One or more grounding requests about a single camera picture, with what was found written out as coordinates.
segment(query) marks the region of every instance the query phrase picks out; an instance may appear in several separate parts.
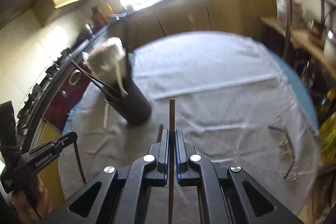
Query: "white wall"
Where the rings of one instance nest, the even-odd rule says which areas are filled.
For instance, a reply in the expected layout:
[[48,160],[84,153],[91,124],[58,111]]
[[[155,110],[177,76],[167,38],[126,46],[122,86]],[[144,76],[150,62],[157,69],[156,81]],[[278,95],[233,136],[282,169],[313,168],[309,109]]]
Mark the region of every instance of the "white wall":
[[93,5],[96,0],[88,0],[44,28],[29,9],[0,30],[0,103],[11,100],[17,114],[44,71],[91,21]]

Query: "bottle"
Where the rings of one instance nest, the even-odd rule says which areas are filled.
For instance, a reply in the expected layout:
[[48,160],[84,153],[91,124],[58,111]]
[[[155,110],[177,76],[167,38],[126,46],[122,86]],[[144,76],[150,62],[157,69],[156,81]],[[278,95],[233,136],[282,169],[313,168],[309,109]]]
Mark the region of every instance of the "bottle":
[[328,90],[326,96],[324,96],[320,102],[320,105],[316,108],[316,113],[318,115],[318,121],[321,121],[324,115],[329,111],[335,99],[335,91]]
[[92,7],[92,16],[91,19],[93,21],[94,33],[98,32],[102,27],[106,25],[105,18],[98,11],[97,7]]

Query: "table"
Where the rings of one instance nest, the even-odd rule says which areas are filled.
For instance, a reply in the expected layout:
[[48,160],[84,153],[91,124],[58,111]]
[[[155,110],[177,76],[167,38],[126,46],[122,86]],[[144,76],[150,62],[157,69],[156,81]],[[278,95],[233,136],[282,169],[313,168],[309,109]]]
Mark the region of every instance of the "table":
[[[281,24],[276,18],[264,18],[261,17],[261,21],[276,30],[279,34],[286,36],[286,26]],[[315,59],[317,59],[322,66],[330,73],[332,78],[336,80],[336,70],[332,67],[329,61],[323,54],[323,49],[313,44],[308,39],[307,30],[305,29],[292,29],[291,30],[291,42],[294,48],[305,48]]]
[[[241,165],[293,213],[300,212],[319,164],[317,131],[262,44],[222,32],[172,35],[137,49],[133,73],[152,105],[144,125],[128,126],[91,84],[69,115],[66,131],[78,133],[87,179],[107,165],[129,165],[147,154],[159,125],[168,128],[169,99],[175,98],[176,128],[197,153],[216,165]],[[295,147],[297,180],[283,179],[290,158],[279,146],[283,136],[268,128],[278,115]],[[67,198],[82,185],[71,147],[61,154],[59,171]],[[168,188],[153,188],[146,223],[165,223],[167,215]],[[173,222],[199,223],[194,187],[175,187]]]

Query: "yellow bag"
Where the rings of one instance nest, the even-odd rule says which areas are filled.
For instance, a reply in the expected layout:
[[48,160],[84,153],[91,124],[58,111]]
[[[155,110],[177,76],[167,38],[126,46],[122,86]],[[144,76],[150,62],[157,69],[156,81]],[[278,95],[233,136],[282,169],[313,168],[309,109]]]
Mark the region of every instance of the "yellow bag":
[[322,161],[327,162],[336,155],[336,112],[320,126]]

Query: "black cylindrical container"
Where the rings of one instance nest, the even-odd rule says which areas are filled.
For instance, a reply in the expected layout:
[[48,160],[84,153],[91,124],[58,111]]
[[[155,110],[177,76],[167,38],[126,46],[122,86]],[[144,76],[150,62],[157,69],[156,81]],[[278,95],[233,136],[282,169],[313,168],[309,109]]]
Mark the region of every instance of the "black cylindrical container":
[[132,78],[130,78],[127,83],[126,91],[128,95],[126,95],[125,98],[117,98],[115,100],[111,97],[107,97],[106,101],[124,117],[129,124],[139,126],[150,118],[152,107]]

